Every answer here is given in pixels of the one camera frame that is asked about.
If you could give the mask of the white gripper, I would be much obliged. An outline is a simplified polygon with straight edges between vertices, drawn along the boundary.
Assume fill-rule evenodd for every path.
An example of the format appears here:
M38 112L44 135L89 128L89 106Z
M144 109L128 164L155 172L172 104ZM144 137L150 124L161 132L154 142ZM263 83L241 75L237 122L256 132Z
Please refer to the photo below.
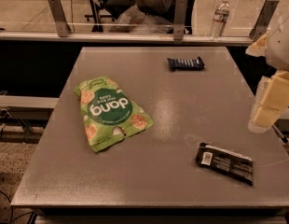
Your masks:
M252 133L264 133L289 107L289 7L245 53L265 56L268 65L280 69L272 77L261 77L257 86L248 129Z

